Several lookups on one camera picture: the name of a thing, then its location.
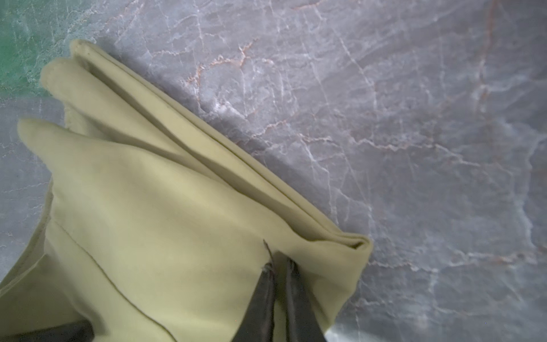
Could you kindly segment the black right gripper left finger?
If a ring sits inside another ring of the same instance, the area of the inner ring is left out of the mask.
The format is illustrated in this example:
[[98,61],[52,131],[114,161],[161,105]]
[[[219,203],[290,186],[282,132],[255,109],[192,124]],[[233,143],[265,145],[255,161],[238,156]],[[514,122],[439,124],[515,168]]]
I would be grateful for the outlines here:
[[276,273],[272,262],[264,265],[233,342],[272,342]]

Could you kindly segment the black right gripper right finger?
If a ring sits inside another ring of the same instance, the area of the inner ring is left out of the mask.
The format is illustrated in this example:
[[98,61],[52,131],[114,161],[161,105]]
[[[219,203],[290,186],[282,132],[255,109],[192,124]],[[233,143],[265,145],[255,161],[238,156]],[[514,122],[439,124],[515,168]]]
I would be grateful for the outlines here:
[[286,262],[286,340],[326,342],[313,313],[298,265],[291,258]]

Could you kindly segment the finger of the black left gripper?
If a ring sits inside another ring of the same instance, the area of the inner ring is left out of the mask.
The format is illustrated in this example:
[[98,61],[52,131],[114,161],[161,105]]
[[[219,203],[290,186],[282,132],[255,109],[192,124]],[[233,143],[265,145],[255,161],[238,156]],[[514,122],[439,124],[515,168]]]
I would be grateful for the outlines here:
[[90,342],[93,340],[93,328],[88,321],[77,321],[12,336],[12,341],[20,342]]

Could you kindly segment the olive khaki skirt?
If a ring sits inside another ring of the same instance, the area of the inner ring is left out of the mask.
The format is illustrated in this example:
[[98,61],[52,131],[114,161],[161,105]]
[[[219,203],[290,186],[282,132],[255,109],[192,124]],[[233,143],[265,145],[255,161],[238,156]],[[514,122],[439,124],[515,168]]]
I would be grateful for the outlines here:
[[91,42],[73,41],[41,84],[65,124],[18,124],[51,183],[1,282],[1,340],[88,321],[93,341],[232,341],[272,262],[273,341],[287,341],[288,258],[323,334],[333,325],[371,255],[366,236]]

